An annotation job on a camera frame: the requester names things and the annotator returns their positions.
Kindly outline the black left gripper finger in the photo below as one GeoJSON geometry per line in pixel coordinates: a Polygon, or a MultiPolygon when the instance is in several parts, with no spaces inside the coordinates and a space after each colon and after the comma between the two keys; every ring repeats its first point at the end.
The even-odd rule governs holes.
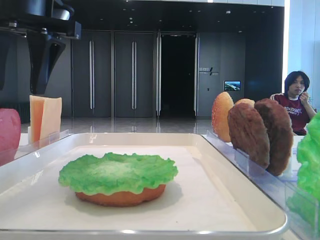
{"type": "Polygon", "coordinates": [[[30,92],[43,95],[53,68],[66,48],[57,34],[32,32],[26,34],[30,58],[30,92]]]}

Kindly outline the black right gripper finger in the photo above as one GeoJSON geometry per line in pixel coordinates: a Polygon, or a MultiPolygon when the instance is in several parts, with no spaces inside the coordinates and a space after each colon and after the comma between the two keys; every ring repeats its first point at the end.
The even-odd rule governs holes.
{"type": "Polygon", "coordinates": [[[17,40],[8,33],[0,33],[0,90],[17,84],[17,40]]]}

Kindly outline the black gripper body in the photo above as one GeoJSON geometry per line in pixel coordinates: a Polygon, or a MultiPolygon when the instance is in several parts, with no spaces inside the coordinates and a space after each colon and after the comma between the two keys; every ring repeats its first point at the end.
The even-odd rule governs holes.
{"type": "Polygon", "coordinates": [[[74,8],[64,0],[2,0],[0,30],[79,40],[82,26],[73,19],[74,14],[74,8]]]}

